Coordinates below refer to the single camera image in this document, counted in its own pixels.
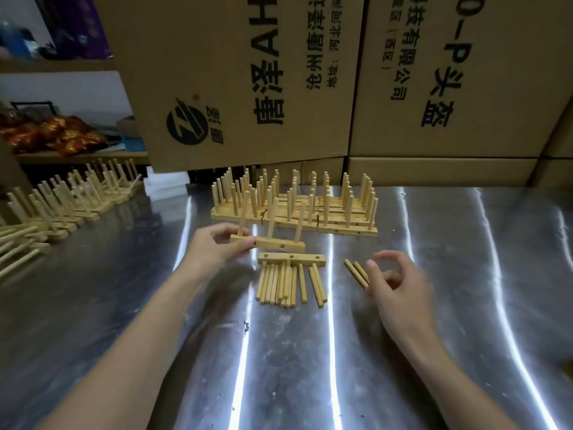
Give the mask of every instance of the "metal work surface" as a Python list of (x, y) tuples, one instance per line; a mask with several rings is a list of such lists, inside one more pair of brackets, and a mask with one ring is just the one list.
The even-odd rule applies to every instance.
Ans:
[[(137, 197), (0, 284), (0, 428), (33, 427), (170, 274), (187, 233), (211, 223), (209, 188), (190, 193), (152, 206)], [(409, 187), (376, 195), (377, 238), (303, 232), (306, 252), (327, 257), (323, 309), (308, 274), (308, 304), (300, 293), (294, 309), (256, 302), (257, 251), (213, 280), (190, 311), (193, 328), (150, 429), (445, 428), (344, 266), (389, 248), (426, 271), (440, 335), (472, 380), (523, 429), (573, 428), (573, 383), (560, 370), (573, 358), (573, 195)]]

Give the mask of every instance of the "left hand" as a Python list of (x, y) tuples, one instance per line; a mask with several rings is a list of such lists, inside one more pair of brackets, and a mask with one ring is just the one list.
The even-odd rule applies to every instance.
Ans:
[(247, 238), (228, 243), (230, 235), (238, 232), (239, 227), (231, 223), (197, 229), (173, 276), (199, 286), (209, 282), (227, 261), (239, 258), (254, 247), (255, 237), (249, 237), (248, 229), (243, 229)]

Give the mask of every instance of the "wooden shelf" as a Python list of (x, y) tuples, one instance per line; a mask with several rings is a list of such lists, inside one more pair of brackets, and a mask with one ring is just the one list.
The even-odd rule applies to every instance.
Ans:
[(0, 61), (0, 74), (21, 74), (33, 72), (86, 72), (115, 71), (115, 63), (110, 60), (3, 60)]
[(112, 152), (94, 152), (81, 153), (62, 157), (57, 151), (41, 151), (34, 153), (20, 153), (15, 156), (21, 165), (80, 165), (91, 163), (98, 158), (108, 160), (117, 158), (124, 160), (133, 158), (136, 165), (149, 165), (147, 152), (129, 152), (129, 151), (112, 151)]

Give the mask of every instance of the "right hand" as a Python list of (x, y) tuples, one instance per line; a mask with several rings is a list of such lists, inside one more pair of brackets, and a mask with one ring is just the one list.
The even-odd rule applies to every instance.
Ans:
[[(375, 261), (395, 261), (399, 271), (382, 272)], [(382, 251), (366, 262), (370, 286), (382, 323), (412, 362), (442, 348), (435, 329), (432, 285), (404, 252)]]

